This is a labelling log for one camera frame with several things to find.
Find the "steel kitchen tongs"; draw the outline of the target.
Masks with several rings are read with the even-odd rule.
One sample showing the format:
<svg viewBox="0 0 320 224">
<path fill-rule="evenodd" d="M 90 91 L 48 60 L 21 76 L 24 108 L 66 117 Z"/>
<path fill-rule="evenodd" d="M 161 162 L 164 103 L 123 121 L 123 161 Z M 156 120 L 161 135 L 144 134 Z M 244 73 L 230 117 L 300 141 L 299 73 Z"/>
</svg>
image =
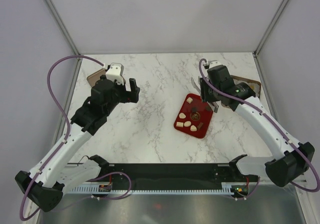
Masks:
<svg viewBox="0 0 320 224">
<path fill-rule="evenodd" d="M 201 94 L 201 89 L 200 87 L 196 84 L 195 80 L 193 77 L 191 77 L 190 79 L 191 85 L 193 86 L 193 88 L 199 93 Z M 216 102 L 208 102 L 207 103 L 209 105 L 209 107 L 213 110 L 214 113 L 217 113 L 219 110 L 219 106 Z"/>
</svg>

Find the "cream square chocolate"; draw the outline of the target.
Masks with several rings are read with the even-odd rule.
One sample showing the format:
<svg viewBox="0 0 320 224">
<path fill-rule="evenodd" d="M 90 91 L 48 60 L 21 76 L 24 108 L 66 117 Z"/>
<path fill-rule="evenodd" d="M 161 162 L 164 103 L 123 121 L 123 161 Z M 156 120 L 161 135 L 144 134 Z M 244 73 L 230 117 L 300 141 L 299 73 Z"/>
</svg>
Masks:
<svg viewBox="0 0 320 224">
<path fill-rule="evenodd" d="M 188 97 L 186 101 L 190 104 L 193 102 L 193 99 L 191 97 Z"/>
</svg>

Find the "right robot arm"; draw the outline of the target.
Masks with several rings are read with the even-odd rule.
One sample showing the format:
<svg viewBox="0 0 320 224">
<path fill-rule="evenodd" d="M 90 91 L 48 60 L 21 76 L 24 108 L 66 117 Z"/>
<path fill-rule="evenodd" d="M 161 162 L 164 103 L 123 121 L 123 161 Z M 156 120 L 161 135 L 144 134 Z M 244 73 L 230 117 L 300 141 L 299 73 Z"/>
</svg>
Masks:
<svg viewBox="0 0 320 224">
<path fill-rule="evenodd" d="M 276 186 L 284 187 L 311 170 L 316 183 L 319 174 L 311 161 L 315 148 L 310 142 L 301 143 L 289 134 L 267 112 L 255 91 L 245 82 L 236 84 L 224 65 L 211 67 L 207 75 L 200 74 L 200 96 L 203 102 L 221 102 L 240 115 L 267 145 L 271 156 L 238 157 L 228 169 L 233 181 L 241 181 L 246 175 L 268 177 Z"/>
</svg>

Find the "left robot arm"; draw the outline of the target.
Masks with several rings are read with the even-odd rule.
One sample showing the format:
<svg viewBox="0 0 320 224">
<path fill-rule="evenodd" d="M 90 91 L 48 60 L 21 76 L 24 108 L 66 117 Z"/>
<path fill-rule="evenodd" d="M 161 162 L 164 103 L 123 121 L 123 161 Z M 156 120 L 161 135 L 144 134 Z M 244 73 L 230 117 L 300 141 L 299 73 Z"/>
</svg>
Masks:
<svg viewBox="0 0 320 224">
<path fill-rule="evenodd" d="M 69 172 L 64 168 L 75 153 L 106 122 L 120 103 L 137 103 L 140 88 L 134 78 L 129 79 L 130 90 L 114 80 L 101 77 L 91 88 L 90 96 L 75 112 L 61 136 L 45 157 L 30 171 L 19 171 L 15 176 L 25 199 L 30 199 L 40 210 L 53 210 L 63 196 L 87 181 L 105 181 L 110 170 L 106 160 L 98 155 Z"/>
</svg>

